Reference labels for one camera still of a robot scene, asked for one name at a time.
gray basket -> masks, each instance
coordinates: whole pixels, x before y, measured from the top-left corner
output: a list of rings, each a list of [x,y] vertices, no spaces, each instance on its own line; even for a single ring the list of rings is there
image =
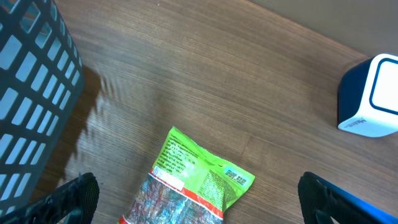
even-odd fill
[[[0,216],[25,205],[84,86],[52,0],[0,0]]]

snack package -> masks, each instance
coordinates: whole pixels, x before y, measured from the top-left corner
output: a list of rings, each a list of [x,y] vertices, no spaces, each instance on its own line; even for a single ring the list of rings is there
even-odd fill
[[[254,176],[172,128],[151,171],[118,224],[222,223]]]

green plastic bag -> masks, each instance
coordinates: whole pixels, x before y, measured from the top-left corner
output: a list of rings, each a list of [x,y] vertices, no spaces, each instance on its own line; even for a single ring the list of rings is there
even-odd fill
[[[222,223],[254,176],[172,128],[131,209],[119,224]]]

wood grain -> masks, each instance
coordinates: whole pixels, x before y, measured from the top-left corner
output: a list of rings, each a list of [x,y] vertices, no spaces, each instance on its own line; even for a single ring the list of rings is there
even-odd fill
[[[176,126],[256,176],[225,223],[302,223],[305,171],[398,216],[397,135],[336,128],[340,79],[367,56],[246,0],[57,4],[86,87],[32,199],[92,172],[93,223],[116,223]]]

gray wall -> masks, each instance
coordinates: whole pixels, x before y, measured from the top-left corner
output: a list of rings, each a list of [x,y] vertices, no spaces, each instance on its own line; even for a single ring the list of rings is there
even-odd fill
[[[369,56],[398,55],[398,0],[252,0]]]

